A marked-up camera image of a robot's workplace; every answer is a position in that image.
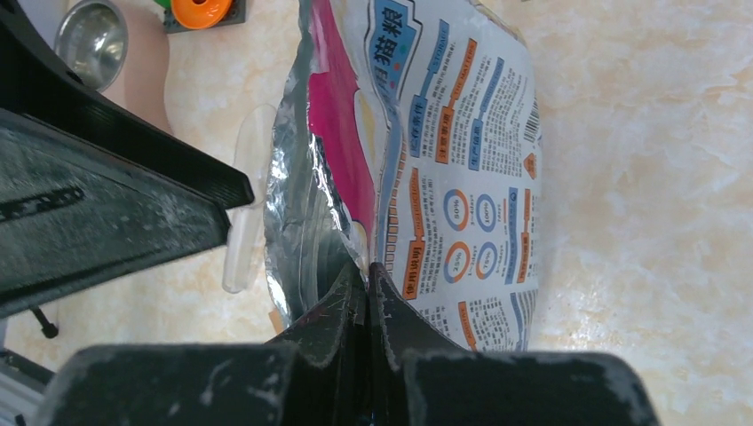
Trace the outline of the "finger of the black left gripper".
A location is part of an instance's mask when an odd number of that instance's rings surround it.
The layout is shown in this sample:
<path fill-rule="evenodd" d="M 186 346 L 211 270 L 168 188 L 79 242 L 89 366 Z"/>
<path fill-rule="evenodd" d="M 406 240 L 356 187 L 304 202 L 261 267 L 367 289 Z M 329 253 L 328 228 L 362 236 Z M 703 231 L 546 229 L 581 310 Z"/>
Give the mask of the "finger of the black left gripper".
<path fill-rule="evenodd" d="M 106 99 L 1 4 L 1 314 L 225 244 L 243 174 Z"/>

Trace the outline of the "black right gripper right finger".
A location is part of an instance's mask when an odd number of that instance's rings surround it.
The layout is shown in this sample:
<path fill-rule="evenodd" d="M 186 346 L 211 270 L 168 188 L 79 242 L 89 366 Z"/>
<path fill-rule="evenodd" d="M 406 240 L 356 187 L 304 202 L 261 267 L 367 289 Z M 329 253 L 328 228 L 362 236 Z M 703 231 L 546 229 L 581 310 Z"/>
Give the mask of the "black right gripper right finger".
<path fill-rule="evenodd" d="M 378 425 L 657 425 L 643 382 L 599 352 L 461 348 L 369 267 Z"/>

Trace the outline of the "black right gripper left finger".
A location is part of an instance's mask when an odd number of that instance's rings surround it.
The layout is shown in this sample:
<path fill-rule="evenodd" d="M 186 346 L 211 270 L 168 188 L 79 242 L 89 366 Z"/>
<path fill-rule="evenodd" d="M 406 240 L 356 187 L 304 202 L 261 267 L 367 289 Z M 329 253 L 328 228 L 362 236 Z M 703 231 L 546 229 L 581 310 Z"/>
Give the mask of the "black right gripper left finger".
<path fill-rule="evenodd" d="M 267 343 L 98 345 L 52 378 L 38 425 L 366 425 L 352 264 Z"/>

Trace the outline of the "pink double bowl stand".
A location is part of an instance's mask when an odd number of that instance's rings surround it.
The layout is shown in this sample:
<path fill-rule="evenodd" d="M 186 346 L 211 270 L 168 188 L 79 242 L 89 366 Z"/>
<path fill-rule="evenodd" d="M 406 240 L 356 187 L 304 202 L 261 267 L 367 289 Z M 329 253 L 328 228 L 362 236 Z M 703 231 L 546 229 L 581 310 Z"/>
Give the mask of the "pink double bowl stand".
<path fill-rule="evenodd" d="M 170 47 L 162 22 L 146 8 L 115 1 L 127 33 L 123 66 L 103 95 L 171 134 L 164 104 Z"/>

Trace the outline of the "clear plastic scoop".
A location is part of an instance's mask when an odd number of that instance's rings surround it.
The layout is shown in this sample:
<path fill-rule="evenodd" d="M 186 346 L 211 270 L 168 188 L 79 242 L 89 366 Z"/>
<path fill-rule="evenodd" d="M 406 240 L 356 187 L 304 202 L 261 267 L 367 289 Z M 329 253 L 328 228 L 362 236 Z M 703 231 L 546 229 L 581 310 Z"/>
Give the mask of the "clear plastic scoop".
<path fill-rule="evenodd" d="M 234 167 L 247 179 L 250 195 L 241 206 L 230 210 L 231 227 L 221 281 L 222 288 L 230 294 L 247 290 L 256 279 L 275 116 L 274 106 L 256 106 L 246 115 L 237 134 Z"/>

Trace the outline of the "pet food bag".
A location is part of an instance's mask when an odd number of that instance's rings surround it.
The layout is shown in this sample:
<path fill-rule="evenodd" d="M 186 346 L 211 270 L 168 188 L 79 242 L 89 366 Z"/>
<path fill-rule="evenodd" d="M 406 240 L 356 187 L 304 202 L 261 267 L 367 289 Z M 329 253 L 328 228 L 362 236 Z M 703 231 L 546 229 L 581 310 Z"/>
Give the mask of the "pet food bag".
<path fill-rule="evenodd" d="M 524 351 L 539 288 L 531 56 L 478 1 L 303 1 L 273 124 L 266 276 L 292 324 L 348 264 L 473 351 Z"/>

